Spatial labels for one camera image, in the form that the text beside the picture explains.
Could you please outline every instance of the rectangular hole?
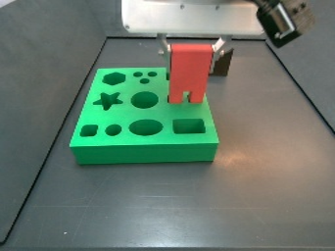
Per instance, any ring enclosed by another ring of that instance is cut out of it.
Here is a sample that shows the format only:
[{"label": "rectangular hole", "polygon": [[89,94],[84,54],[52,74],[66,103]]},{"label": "rectangular hole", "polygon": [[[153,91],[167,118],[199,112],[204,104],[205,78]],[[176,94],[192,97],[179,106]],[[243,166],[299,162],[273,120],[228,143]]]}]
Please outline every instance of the rectangular hole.
[{"label": "rectangular hole", "polygon": [[175,134],[204,133],[204,121],[201,119],[172,120],[172,131]]}]

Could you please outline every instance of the star-shaped hole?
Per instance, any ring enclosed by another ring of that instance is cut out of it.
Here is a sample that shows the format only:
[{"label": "star-shaped hole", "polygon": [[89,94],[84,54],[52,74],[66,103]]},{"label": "star-shaped hole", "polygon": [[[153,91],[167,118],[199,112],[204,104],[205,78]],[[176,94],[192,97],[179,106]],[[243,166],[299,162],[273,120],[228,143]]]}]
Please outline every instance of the star-shaped hole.
[{"label": "star-shaped hole", "polygon": [[101,105],[103,110],[108,111],[112,105],[119,105],[123,104],[123,101],[120,101],[117,99],[120,93],[115,92],[112,94],[107,94],[107,93],[101,93],[100,94],[100,100],[97,100],[96,102],[93,102],[93,105]]}]

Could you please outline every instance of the circular hole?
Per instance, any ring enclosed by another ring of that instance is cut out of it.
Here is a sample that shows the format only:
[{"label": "circular hole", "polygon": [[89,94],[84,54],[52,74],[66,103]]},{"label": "circular hole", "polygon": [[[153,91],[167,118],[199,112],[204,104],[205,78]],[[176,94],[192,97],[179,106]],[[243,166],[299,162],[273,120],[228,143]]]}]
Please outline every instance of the circular hole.
[{"label": "circular hole", "polygon": [[139,77],[139,76],[141,76],[143,75],[143,73],[140,73],[140,72],[136,72],[135,74],[133,74],[133,76],[136,76],[136,77]]},{"label": "circular hole", "polygon": [[131,103],[140,109],[148,109],[159,103],[159,96],[149,91],[143,91],[132,96]]},{"label": "circular hole", "polygon": [[131,124],[129,130],[140,136],[151,136],[163,130],[163,124],[155,120],[140,120]]},{"label": "circular hole", "polygon": [[116,136],[121,132],[120,125],[109,125],[105,129],[105,134],[109,136]]},{"label": "circular hole", "polygon": [[156,76],[156,75],[157,75],[157,73],[155,73],[155,72],[148,73],[148,76]]},{"label": "circular hole", "polygon": [[140,82],[141,82],[141,83],[148,83],[149,80],[148,80],[147,78],[141,78]]}]

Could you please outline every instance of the oval hole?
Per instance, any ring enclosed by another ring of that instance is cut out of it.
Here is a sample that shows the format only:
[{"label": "oval hole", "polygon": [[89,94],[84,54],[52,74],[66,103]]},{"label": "oval hole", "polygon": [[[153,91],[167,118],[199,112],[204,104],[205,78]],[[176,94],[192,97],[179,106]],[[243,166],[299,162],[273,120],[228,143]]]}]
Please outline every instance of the oval hole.
[{"label": "oval hole", "polygon": [[131,124],[129,131],[140,136],[151,136],[163,130],[163,124],[155,120],[140,120]]}]

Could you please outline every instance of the hexagon-shaped hole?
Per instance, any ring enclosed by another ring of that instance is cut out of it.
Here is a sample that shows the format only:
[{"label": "hexagon-shaped hole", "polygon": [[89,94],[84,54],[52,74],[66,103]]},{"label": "hexagon-shaped hole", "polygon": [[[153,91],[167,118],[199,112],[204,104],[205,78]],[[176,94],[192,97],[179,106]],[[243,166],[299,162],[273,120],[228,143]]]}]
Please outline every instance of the hexagon-shaped hole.
[{"label": "hexagon-shaped hole", "polygon": [[151,136],[163,130],[163,124],[155,120],[140,120],[131,124],[129,131],[140,136]]},{"label": "hexagon-shaped hole", "polygon": [[112,73],[112,74],[104,75],[103,80],[101,80],[101,82],[109,85],[116,85],[124,81],[125,81],[125,75],[121,73]]},{"label": "hexagon-shaped hole", "polygon": [[159,96],[149,91],[141,91],[132,96],[131,103],[140,109],[148,109],[159,103]]}]

